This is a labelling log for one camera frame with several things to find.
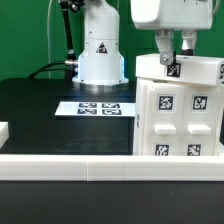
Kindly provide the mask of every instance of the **green wall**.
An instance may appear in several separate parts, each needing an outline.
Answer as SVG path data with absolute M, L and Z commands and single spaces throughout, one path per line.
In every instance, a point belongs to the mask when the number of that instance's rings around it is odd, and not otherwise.
M 108 0 L 117 6 L 118 0 Z M 48 63 L 47 12 L 50 0 L 0 1 L 0 80 L 27 77 Z M 154 32 L 136 30 L 131 20 L 130 0 L 120 0 L 120 52 L 126 59 L 126 73 L 135 79 L 135 57 L 157 52 Z M 83 50 L 83 13 L 71 14 L 74 47 Z M 51 12 L 52 61 L 66 57 L 62 14 L 58 1 Z M 181 34 L 175 36 L 177 52 Z M 212 30 L 199 32 L 196 55 L 224 57 L 224 3 L 215 17 Z

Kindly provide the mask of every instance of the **black tabletop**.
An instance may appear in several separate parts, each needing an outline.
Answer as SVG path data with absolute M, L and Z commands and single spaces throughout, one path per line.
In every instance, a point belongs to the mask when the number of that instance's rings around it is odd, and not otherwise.
M 1 153 L 130 155 L 133 118 L 56 118 L 61 100 L 134 102 L 135 84 L 100 93 L 63 80 L 0 82 Z M 222 224 L 223 182 L 0 181 L 1 224 Z
M 60 101 L 135 102 L 135 83 L 96 92 L 64 80 L 0 82 L 0 121 L 9 122 L 1 153 L 130 155 L 133 117 L 55 116 Z

